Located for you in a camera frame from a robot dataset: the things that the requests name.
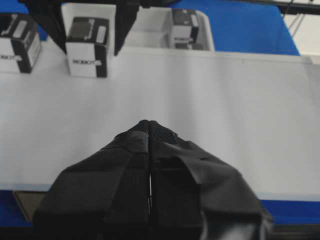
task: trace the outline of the cardboard box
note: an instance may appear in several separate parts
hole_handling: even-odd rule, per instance
[[[196,43],[199,32],[199,19],[195,10],[172,9],[171,29],[169,32],[170,47],[175,44]]]
[[[75,17],[65,46],[72,76],[107,77],[108,19]]]
[[[31,73],[42,46],[27,14],[0,13],[0,72]]]

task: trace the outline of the blue mat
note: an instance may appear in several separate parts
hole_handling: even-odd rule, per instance
[[[0,227],[31,227],[11,191],[0,191]]]
[[[320,224],[320,202],[263,200],[275,224]],[[11,191],[0,191],[0,227],[31,227]]]
[[[197,9],[211,23],[217,51],[299,55],[297,47],[275,6],[226,0],[182,0],[173,8]],[[17,0],[1,3],[0,12],[27,13]],[[40,38],[46,33],[39,28]]]

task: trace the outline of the black metal bracket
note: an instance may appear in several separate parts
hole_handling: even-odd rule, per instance
[[[125,39],[136,21],[139,7],[149,8],[150,0],[18,0],[26,5],[29,14],[46,31],[53,41],[66,53],[66,32],[61,13],[62,3],[114,4],[115,44],[114,55],[125,43]]]
[[[317,4],[282,2],[282,1],[272,1],[272,0],[234,0],[234,1],[248,2],[248,3],[254,3],[254,4],[274,5],[279,8],[282,14],[320,15],[320,5],[317,5]]]

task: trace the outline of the white container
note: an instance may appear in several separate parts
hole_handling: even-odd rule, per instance
[[[110,21],[110,54],[114,52],[116,6],[107,4],[66,3],[62,6],[62,17],[66,35],[74,17],[106,18]],[[142,48],[169,48],[168,33],[170,24],[168,15],[171,8],[140,8],[136,21],[129,32],[124,46]],[[209,18],[196,11],[199,19],[197,43],[203,45],[205,51],[215,51]]]

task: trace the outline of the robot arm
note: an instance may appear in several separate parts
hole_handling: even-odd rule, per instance
[[[136,21],[139,7],[149,8],[151,0],[18,0],[26,5],[29,14],[48,33],[53,41],[66,53],[66,32],[61,13],[62,3],[114,4],[115,44],[114,55],[125,43],[125,39]]]

